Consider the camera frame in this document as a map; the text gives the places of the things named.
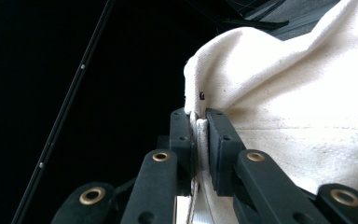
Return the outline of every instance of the black background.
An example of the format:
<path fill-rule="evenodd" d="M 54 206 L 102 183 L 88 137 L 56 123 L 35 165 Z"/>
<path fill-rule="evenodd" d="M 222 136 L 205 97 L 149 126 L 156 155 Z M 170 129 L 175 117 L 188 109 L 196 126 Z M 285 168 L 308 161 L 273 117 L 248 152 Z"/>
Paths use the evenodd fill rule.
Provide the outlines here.
<path fill-rule="evenodd" d="M 0 223 L 9 223 L 105 1 L 0 1 Z M 77 187 L 133 178 L 170 113 L 183 68 L 216 29 L 181 1 L 118 0 L 25 223 L 49 223 Z"/>

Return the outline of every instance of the white cloth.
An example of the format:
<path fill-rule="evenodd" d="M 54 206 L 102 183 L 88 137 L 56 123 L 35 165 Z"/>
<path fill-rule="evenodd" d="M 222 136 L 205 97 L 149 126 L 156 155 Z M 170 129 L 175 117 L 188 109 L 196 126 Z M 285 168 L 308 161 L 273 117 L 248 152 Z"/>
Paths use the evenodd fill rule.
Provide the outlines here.
<path fill-rule="evenodd" d="M 358 189 L 358 0 L 340 1 L 311 33 L 287 41 L 253 28 L 221 34 L 187 62 L 185 77 L 186 113 L 226 112 L 244 144 L 301 188 Z"/>

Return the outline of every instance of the folded fabric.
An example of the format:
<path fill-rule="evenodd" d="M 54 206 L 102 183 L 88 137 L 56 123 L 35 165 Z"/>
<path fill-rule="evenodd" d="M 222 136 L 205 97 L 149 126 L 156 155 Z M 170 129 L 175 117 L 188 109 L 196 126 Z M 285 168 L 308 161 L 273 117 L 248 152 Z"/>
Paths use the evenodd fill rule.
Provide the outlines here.
<path fill-rule="evenodd" d="M 253 28 L 221 34 L 185 77 L 186 113 L 224 111 L 247 148 L 267 152 L 301 188 L 358 189 L 358 0 L 286 41 Z"/>

